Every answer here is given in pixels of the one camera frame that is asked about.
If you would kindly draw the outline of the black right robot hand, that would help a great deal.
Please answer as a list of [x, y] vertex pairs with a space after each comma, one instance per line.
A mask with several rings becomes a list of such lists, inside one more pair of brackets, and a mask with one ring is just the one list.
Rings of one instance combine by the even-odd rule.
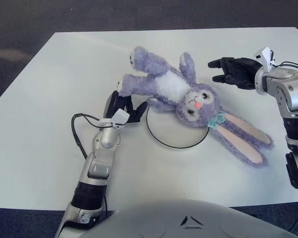
[[209, 68], [221, 68], [222, 75], [213, 76], [213, 82], [235, 85], [239, 89], [254, 90], [255, 75], [262, 64], [249, 58], [223, 57], [208, 63]]

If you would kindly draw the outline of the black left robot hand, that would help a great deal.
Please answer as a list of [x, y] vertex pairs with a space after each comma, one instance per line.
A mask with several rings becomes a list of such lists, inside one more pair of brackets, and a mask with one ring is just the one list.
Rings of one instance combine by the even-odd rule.
[[134, 109], [132, 96], [122, 97], [119, 95], [118, 91], [115, 90], [106, 102], [103, 117], [112, 118], [118, 109], [122, 109], [130, 115], [127, 123], [140, 122], [147, 106], [147, 102], [142, 102], [136, 109]]

